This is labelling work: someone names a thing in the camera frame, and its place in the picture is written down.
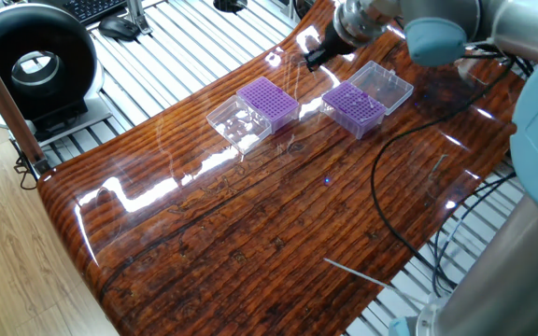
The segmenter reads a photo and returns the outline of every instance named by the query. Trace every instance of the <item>plastic box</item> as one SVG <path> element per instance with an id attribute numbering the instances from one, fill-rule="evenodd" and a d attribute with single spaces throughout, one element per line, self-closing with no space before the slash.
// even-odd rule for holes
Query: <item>plastic box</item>
<path id="1" fill-rule="evenodd" d="M 299 104 L 269 79 L 260 77 L 206 116 L 209 124 L 242 153 L 298 119 Z"/>
<path id="2" fill-rule="evenodd" d="M 414 87 L 370 61 L 349 80 L 323 95 L 321 111 L 357 139 L 380 124 L 410 95 Z"/>
<path id="3" fill-rule="evenodd" d="M 365 64 L 347 81 L 386 107 L 386 116 L 405 102 L 415 89 L 393 71 L 388 71 L 373 61 Z"/>

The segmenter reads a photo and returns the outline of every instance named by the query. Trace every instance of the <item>computer mouse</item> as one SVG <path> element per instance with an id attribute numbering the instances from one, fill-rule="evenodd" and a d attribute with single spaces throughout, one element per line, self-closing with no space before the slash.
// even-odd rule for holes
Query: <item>computer mouse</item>
<path id="1" fill-rule="evenodd" d="M 115 16 L 102 19 L 99 23 L 99 32 L 103 36 L 118 38 L 122 41 L 134 41 L 140 33 L 135 24 Z"/>

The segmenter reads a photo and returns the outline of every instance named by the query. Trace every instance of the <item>black cable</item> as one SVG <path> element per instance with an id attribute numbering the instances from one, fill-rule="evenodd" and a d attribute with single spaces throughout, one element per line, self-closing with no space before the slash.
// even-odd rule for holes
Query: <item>black cable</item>
<path id="1" fill-rule="evenodd" d="M 461 204 L 463 204 L 469 197 L 471 197 L 471 196 L 475 196 L 477 193 L 481 192 L 482 190 L 487 189 L 487 188 L 490 188 L 491 186 L 494 186 L 494 185 L 496 185 L 496 184 L 498 184 L 498 183 L 500 183 L 500 182 L 503 182 L 503 181 L 505 181 L 505 180 L 504 180 L 504 177 L 502 177 L 502 178 L 500 178 L 500 179 L 498 179 L 498 180 L 495 180 L 495 181 L 493 181 L 493 182 L 490 182 L 490 183 L 489 183 L 489 182 L 484 183 L 482 187 L 476 189 L 476 190 L 473 191 L 471 194 L 468 194 L 468 195 L 464 196 L 464 198 L 462 198 L 459 202 L 457 202 L 456 205 L 451 209 L 451 212 L 456 211 L 456 210 L 458 209 L 458 207 L 459 207 Z M 446 223 L 444 222 L 444 224 L 441 225 L 441 227 L 439 228 L 439 230 L 438 230 L 437 233 L 435 234 L 435 246 L 439 246 L 439 234 L 441 233 L 441 231 L 442 231 L 442 229 L 443 229 L 443 227 L 444 227 L 445 224 L 446 224 Z M 431 250 L 431 252 L 432 252 L 432 254 L 433 254 L 433 259 L 434 259 L 434 260 L 437 260 L 437 249 L 436 249 L 436 248 L 431 248 L 430 246 L 429 246 L 429 248 L 430 248 L 430 250 Z M 447 276 L 447 274 L 446 274 L 446 272 L 444 271 L 443 267 L 441 267 L 441 265 L 436 265 L 436 266 L 437 266 L 437 270 L 439 270 L 439 272 L 441 272 L 446 278 L 449 279 L 449 277 Z M 440 287 L 441 289 L 445 290 L 446 292 L 451 293 L 451 292 L 448 291 L 447 289 L 443 288 L 443 286 L 442 286 L 441 283 L 439 282 L 439 276 L 437 276 L 437 285 L 439 285 L 439 287 Z"/>
<path id="2" fill-rule="evenodd" d="M 501 53 L 488 53 L 488 54 L 467 54 L 467 55 L 464 55 L 462 57 L 460 57 L 461 59 L 496 59 L 496 58 L 501 58 L 501 57 L 505 57 L 503 56 Z"/>
<path id="3" fill-rule="evenodd" d="M 486 94 L 488 94 L 492 89 L 493 87 L 495 87 L 495 85 L 497 85 L 500 81 L 502 81 L 502 79 L 504 79 L 508 73 L 511 71 L 511 68 L 512 66 L 514 65 L 515 63 L 515 60 L 513 59 L 510 64 L 505 68 L 505 70 L 495 79 L 493 80 L 490 84 L 487 85 L 487 87 L 485 87 L 480 93 L 478 93 L 475 97 L 471 98 L 468 102 L 466 102 L 461 108 L 459 108 L 458 110 L 454 111 L 454 112 L 450 112 L 449 114 L 447 114 L 446 116 L 443 116 L 439 119 L 436 119 L 434 121 L 431 121 L 431 122 L 428 122 L 424 125 L 421 125 L 421 126 L 418 126 L 414 129 L 411 129 L 409 131 L 406 131 L 404 133 L 400 133 L 396 136 L 394 136 L 393 138 L 391 138 L 382 148 L 381 150 L 379 150 L 379 153 L 377 153 L 377 156 L 375 158 L 375 162 L 373 163 L 373 168 L 371 170 L 371 193 L 373 195 L 373 202 L 375 203 L 375 208 L 377 210 L 377 213 L 379 214 L 379 216 L 381 217 L 381 219 L 383 220 L 383 223 L 388 227 L 389 231 L 391 231 L 391 233 L 393 233 L 393 235 L 396 236 L 396 238 L 398 238 L 404 245 L 406 245 L 406 247 L 408 247 L 408 249 L 410 249 L 410 251 L 412 251 L 412 253 L 415 255 L 415 257 L 417 257 L 418 260 L 420 260 L 423 264 L 425 264 L 425 266 L 427 266 L 428 268 L 430 268 L 434 273 L 438 273 L 440 276 L 442 276 L 442 278 L 444 280 L 446 280 L 446 282 L 448 282 L 451 286 L 455 286 L 456 284 L 449 280 L 445 274 L 442 274 L 440 273 L 437 269 L 435 269 L 435 267 L 433 265 L 431 265 L 431 263 L 426 260 L 422 255 L 420 255 L 420 253 L 418 252 L 418 250 L 412 246 L 392 225 L 391 223 L 389 223 L 389 220 L 388 218 L 385 216 L 385 214 L 383 213 L 383 210 L 381 209 L 381 206 L 379 205 L 379 200 L 377 199 L 377 193 L 376 193 L 376 188 L 375 188 L 375 172 L 376 172 L 376 169 L 377 169 L 377 165 L 379 164 L 379 160 L 381 160 L 381 157 L 383 156 L 383 154 L 385 153 L 385 151 L 388 149 L 389 146 L 391 146 L 391 144 L 393 144 L 394 142 L 404 138 L 405 136 L 407 135 L 410 135 L 412 133 L 416 133 L 416 132 L 419 132 L 419 131 L 422 131 L 424 129 L 427 129 L 433 125 L 436 125 L 438 123 L 441 123 L 441 122 L 444 122 L 444 121 L 448 121 L 454 117 L 456 117 L 456 115 L 458 115 L 459 113 L 461 113 L 462 111 L 468 109 L 474 102 L 476 102 L 477 100 L 479 100 L 480 98 L 482 98 L 483 96 L 485 96 Z"/>
<path id="4" fill-rule="evenodd" d="M 400 28 L 402 28 L 402 30 L 404 29 L 404 25 L 402 24 L 401 20 L 403 20 L 402 17 L 394 17 L 393 18 L 394 21 L 396 21 L 396 23 L 398 23 L 398 25 L 400 26 Z"/>
<path id="5" fill-rule="evenodd" d="M 529 72 L 531 72 L 532 75 L 534 72 L 534 67 L 532 67 L 531 61 L 525 59 L 522 59 L 522 61 L 524 61 L 524 64 L 527 66 L 527 69 L 529 69 Z"/>
<path id="6" fill-rule="evenodd" d="M 460 217 L 458 223 L 462 223 L 462 221 L 468 216 L 468 214 L 470 214 L 475 208 L 477 205 L 479 205 L 481 202 L 483 202 L 493 191 L 495 191 L 497 188 L 499 188 L 503 182 L 509 180 L 510 178 L 514 178 L 516 177 L 516 173 L 511 173 L 509 174 L 508 176 L 506 177 L 503 177 L 503 178 L 500 178 L 499 180 L 491 183 L 488 187 L 491 187 L 491 189 L 489 191 L 487 191 L 483 196 L 479 197 L 478 200 L 476 200 L 476 202 L 474 202 L 473 205 L 471 205 L 467 210 L 466 212 L 464 212 L 464 214 L 462 214 L 462 216 Z M 477 191 L 473 192 L 472 194 L 464 197 L 460 202 L 458 202 L 456 204 L 456 208 L 458 208 L 458 206 L 464 202 L 466 202 L 466 200 L 473 196 L 474 194 L 476 194 Z M 447 237 L 447 240 L 446 242 L 444 243 L 444 246 L 441 248 L 441 253 L 438 253 L 437 252 L 437 249 L 439 248 L 439 236 L 440 236 L 440 233 L 444 227 L 446 223 L 444 222 L 441 227 L 439 228 L 439 230 L 437 231 L 437 233 L 435 234 L 435 249 L 433 250 L 433 255 L 434 255 L 434 258 L 435 258 L 435 268 L 439 268 L 441 267 L 441 260 L 442 258 L 444 257 L 444 254 L 446 252 L 446 249 L 447 249 L 447 246 L 449 245 L 449 242 L 452 240 L 452 237 L 454 236 L 454 234 L 456 233 L 456 230 L 458 229 L 458 227 L 449 234 L 449 236 Z M 438 298 L 441 298 L 441 295 L 439 295 L 439 291 L 437 290 L 437 274 L 435 272 L 433 272 L 432 274 L 432 280 L 431 280 L 431 284 L 432 284 L 432 287 L 433 287 L 433 292 L 435 293 L 435 295 L 437 295 Z"/>
<path id="7" fill-rule="evenodd" d="M 516 57 L 516 65 L 518 65 L 518 67 L 520 68 L 520 70 L 524 73 L 524 75 L 526 77 L 530 77 L 532 75 L 532 72 L 529 70 L 529 68 L 527 67 L 527 65 L 525 65 L 523 62 L 525 62 L 524 60 Z"/>

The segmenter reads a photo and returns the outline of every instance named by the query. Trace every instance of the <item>white wire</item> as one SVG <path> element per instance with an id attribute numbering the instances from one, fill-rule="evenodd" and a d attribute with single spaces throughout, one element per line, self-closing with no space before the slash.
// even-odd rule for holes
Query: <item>white wire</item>
<path id="1" fill-rule="evenodd" d="M 394 287 L 392 287 L 392 286 L 390 286 L 388 284 L 382 283 L 381 281 L 376 280 L 376 279 L 374 279 L 374 278 L 372 278 L 372 277 L 370 277 L 368 275 L 364 275 L 364 274 L 362 274 L 360 272 L 356 272 L 356 271 L 354 271 L 352 269 L 349 269 L 348 267 L 346 267 L 346 266 L 344 266 L 342 264 L 339 264 L 339 263 L 337 263 L 337 262 L 335 262 L 333 260 L 330 260 L 330 259 L 327 259 L 327 258 L 323 258 L 323 260 L 331 263 L 335 267 L 341 268 L 342 270 L 344 270 L 346 272 L 350 272 L 350 273 L 352 273 L 354 275 L 357 275 L 357 276 L 359 276 L 359 277 L 361 277 L 361 278 L 363 278 L 365 280 L 368 280 L 368 281 L 370 281 L 370 282 L 372 282 L 372 283 L 374 283 L 376 285 L 380 285 L 380 286 L 382 286 L 382 287 L 384 287 L 386 289 L 389 289 L 389 290 L 395 292 L 396 294 L 398 294 L 400 296 L 403 296 L 403 297 L 405 297 L 405 298 L 407 298 L 409 300 L 416 301 L 416 302 L 418 302 L 420 304 L 423 304 L 423 305 L 428 305 L 427 302 L 425 302 L 423 300 L 419 300 L 419 299 L 417 299 L 417 298 L 415 298 L 415 297 L 413 297 L 411 295 L 408 295 L 408 294 L 402 292 L 401 290 L 399 290 L 398 288 L 394 288 Z"/>

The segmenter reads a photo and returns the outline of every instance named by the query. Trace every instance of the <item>glossy wooden table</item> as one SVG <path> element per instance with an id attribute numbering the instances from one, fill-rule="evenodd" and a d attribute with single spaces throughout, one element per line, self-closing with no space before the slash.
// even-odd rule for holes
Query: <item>glossy wooden table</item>
<path id="1" fill-rule="evenodd" d="M 324 257 L 388 280 L 411 254 L 377 216 L 370 168 L 394 134 L 458 107 L 503 70 L 412 64 L 393 32 L 309 74 L 301 52 L 333 13 L 318 0 L 279 46 L 131 131 L 63 163 L 38 189 L 92 294 L 123 335 L 335 335 L 379 288 Z M 374 60 L 415 86 L 357 141 L 317 113 L 320 95 Z M 205 116 L 265 76 L 301 119 L 241 155 Z M 522 81 L 392 146 L 376 173 L 392 224 L 415 246 L 501 159 Z"/>

